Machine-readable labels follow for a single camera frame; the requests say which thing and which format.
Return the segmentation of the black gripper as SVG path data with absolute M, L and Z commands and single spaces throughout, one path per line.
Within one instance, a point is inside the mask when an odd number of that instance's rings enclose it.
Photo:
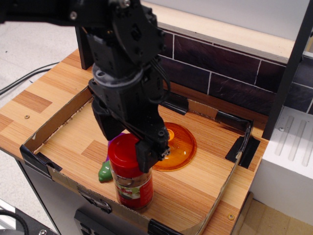
M 158 113 L 158 105 L 166 97 L 162 76 L 152 67 L 122 78 L 105 73 L 97 65 L 92 73 L 92 110 L 103 135 L 111 141 L 127 129 L 138 137 L 135 151 L 139 170 L 148 173 L 170 153 L 169 134 Z

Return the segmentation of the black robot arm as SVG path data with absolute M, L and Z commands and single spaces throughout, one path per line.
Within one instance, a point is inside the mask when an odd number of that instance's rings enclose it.
M 138 0 L 3 0 L 0 21 L 81 28 L 93 58 L 92 109 L 106 139 L 124 130 L 134 134 L 144 173 L 170 153 L 158 113 L 171 89 L 159 63 L 164 32 L 150 8 Z

